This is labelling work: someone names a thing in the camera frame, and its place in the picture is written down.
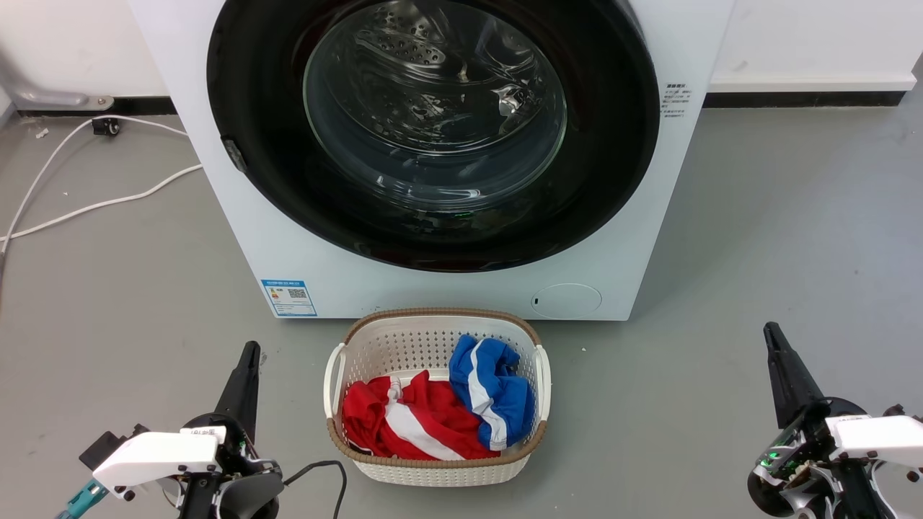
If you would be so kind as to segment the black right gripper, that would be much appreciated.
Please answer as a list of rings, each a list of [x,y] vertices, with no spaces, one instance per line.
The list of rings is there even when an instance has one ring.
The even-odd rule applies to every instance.
[[[831,427],[868,415],[850,401],[825,398],[777,322],[765,323],[764,341],[782,431],[748,474],[752,502],[780,518],[893,518],[876,480],[883,460],[834,454]]]

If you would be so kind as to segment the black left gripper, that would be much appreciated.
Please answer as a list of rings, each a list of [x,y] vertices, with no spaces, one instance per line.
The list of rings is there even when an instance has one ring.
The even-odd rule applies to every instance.
[[[260,457],[256,437],[260,345],[245,342],[215,413],[202,414],[184,433],[218,436],[216,466],[182,473],[182,518],[276,518],[283,491],[281,468]]]

